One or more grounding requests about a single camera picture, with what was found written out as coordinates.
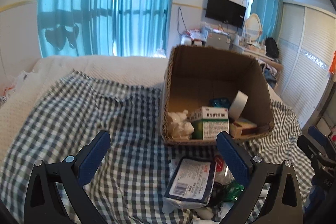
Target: black backpack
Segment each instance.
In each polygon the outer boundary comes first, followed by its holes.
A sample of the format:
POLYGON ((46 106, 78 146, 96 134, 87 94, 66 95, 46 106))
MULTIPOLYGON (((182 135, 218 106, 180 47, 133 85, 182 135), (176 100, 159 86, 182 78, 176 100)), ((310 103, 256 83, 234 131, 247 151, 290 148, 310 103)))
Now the black backpack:
POLYGON ((266 55, 270 58, 279 58, 279 50, 274 38, 267 37, 265 40, 266 55))

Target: blue gripper pad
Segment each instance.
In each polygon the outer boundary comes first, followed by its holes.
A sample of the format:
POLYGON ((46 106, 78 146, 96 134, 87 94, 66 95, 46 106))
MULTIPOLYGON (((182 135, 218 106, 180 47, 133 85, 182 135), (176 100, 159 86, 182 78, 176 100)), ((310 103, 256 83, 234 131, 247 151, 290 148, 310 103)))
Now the blue gripper pad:
POLYGON ((82 148, 86 153, 82 153, 77 160, 78 166, 77 181, 80 186, 88 184, 94 177, 101 161, 105 157, 110 147, 111 138, 108 132, 100 131, 91 143, 82 148))
POLYGON ((217 135, 216 145, 235 180, 246 188, 250 182, 250 173, 253 168, 249 161, 251 156, 245 149, 239 147, 227 132, 221 132, 217 135))
POLYGON ((325 146, 327 138, 316 127, 311 126, 308 128, 308 134, 314 138, 321 146, 325 146))

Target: screw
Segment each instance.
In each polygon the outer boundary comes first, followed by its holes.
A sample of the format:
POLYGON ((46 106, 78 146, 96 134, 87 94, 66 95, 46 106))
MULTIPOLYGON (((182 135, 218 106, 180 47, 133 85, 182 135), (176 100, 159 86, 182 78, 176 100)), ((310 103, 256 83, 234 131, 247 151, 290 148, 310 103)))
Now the screw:
POLYGON ((42 164, 42 161, 41 160, 37 160, 36 162, 35 162, 35 166, 40 166, 42 164))
POLYGON ((73 156, 67 156, 66 158, 65 158, 65 161, 66 162, 73 162, 74 161, 74 157, 73 156))
POLYGON ((261 163, 262 159, 259 156, 254 156, 253 161, 256 163, 261 163))
POLYGON ((285 165, 288 166, 288 167, 291 167, 292 163, 289 160, 285 160, 285 165))

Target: duct tape roll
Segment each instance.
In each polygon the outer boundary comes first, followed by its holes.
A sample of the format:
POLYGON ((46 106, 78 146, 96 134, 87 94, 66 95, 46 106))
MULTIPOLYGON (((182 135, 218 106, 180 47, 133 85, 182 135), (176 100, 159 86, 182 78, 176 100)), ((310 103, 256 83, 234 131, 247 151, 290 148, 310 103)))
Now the duct tape roll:
POLYGON ((229 117, 237 120, 241 113, 243 112, 243 109, 247 103, 247 95, 242 93, 241 91, 238 91, 236 98, 234 99, 233 103, 231 104, 231 107, 229 108, 229 117))

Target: open cardboard box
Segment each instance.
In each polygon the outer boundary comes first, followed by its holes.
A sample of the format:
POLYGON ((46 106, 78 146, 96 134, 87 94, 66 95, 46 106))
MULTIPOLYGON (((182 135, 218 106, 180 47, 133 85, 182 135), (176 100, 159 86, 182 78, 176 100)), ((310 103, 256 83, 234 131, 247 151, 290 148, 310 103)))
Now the open cardboard box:
POLYGON ((241 114, 257 125, 252 134, 236 137, 245 141, 267 136, 273 129, 273 113, 267 83, 254 58, 212 47, 177 46, 171 51, 161 100, 161 134, 166 144, 212 145, 215 141, 173 140, 167 132, 168 112, 192 112, 209 100, 238 91, 248 96, 241 114))

